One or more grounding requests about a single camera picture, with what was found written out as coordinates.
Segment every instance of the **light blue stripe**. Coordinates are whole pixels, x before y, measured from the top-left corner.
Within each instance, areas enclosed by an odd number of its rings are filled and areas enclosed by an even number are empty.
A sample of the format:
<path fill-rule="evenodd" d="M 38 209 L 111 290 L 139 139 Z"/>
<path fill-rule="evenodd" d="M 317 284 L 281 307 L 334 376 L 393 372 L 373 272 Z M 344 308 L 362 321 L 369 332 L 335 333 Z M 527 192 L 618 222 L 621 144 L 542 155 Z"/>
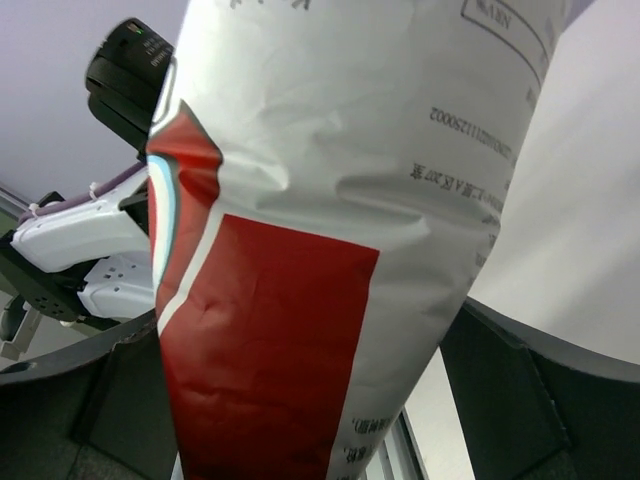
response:
<path fill-rule="evenodd" d="M 148 155 L 147 163 L 153 164 L 162 173 L 162 179 L 164 180 L 167 194 L 169 196 L 169 211 L 168 212 L 160 212 L 161 215 L 169 215 L 169 221 L 167 222 L 167 231 L 162 232 L 167 240 L 167 248 L 164 254 L 164 259 L 162 261 L 162 270 L 160 275 L 158 275 L 158 280 L 161 282 L 162 277 L 164 276 L 164 271 L 167 268 L 167 264 L 169 263 L 169 255 L 171 250 L 173 249 L 173 236 L 175 231 L 175 223 L 176 223 L 176 189 L 173 184 L 173 174 L 171 172 L 171 167 L 169 163 L 162 157 L 157 155 Z"/>

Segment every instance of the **red stripe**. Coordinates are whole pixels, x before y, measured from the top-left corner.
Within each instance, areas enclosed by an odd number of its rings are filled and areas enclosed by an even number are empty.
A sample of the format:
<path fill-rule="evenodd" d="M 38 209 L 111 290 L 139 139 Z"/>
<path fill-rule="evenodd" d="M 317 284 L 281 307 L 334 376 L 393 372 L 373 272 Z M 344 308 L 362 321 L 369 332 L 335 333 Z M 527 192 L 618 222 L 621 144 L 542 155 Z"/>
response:
<path fill-rule="evenodd" d="M 176 117 L 149 140 L 147 153 L 173 158 L 178 164 L 178 224 L 174 238 L 180 239 L 180 248 L 172 249 L 156 292 L 156 312 L 160 315 L 178 290 L 204 232 L 209 210 L 220 194 L 218 169 L 222 153 L 184 102 Z M 155 218 L 155 204 L 149 206 L 149 216 Z M 155 231 L 151 241 L 155 243 Z"/>
<path fill-rule="evenodd" d="M 325 479 L 377 258 L 223 218 L 160 339 L 187 479 Z"/>

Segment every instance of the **plastic bag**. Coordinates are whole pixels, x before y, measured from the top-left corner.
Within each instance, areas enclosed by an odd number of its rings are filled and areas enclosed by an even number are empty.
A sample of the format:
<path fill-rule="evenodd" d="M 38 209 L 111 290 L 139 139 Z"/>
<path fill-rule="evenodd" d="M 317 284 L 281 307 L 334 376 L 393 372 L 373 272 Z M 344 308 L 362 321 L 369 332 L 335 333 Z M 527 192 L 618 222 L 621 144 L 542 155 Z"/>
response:
<path fill-rule="evenodd" d="M 189 479 L 356 479 L 489 254 L 566 6 L 193 0 L 148 144 Z"/>

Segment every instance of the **snack bag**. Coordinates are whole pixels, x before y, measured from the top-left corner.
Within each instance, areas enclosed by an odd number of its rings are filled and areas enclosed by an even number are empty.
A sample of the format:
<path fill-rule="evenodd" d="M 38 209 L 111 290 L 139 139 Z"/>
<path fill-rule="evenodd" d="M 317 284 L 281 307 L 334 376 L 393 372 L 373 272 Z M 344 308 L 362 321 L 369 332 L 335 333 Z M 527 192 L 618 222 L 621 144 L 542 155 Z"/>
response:
<path fill-rule="evenodd" d="M 187 479 L 359 477 L 496 240 L 566 10 L 191 1 L 147 149 Z"/>

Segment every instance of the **white cable tie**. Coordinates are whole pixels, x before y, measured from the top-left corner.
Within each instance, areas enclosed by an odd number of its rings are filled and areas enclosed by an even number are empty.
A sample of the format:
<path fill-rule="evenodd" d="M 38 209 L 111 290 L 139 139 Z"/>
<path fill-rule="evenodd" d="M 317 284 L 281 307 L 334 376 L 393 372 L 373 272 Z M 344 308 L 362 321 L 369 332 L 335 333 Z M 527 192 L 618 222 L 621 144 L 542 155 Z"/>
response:
<path fill-rule="evenodd" d="M 89 185 L 89 196 L 94 202 L 98 200 L 98 197 L 96 195 L 96 189 L 98 187 L 100 187 L 100 184 L 98 182 L 92 182 L 91 185 Z"/>
<path fill-rule="evenodd" d="M 38 218 L 38 210 L 40 210 L 40 205 L 37 203 L 32 203 L 29 205 L 29 211 L 33 215 L 33 218 Z"/>

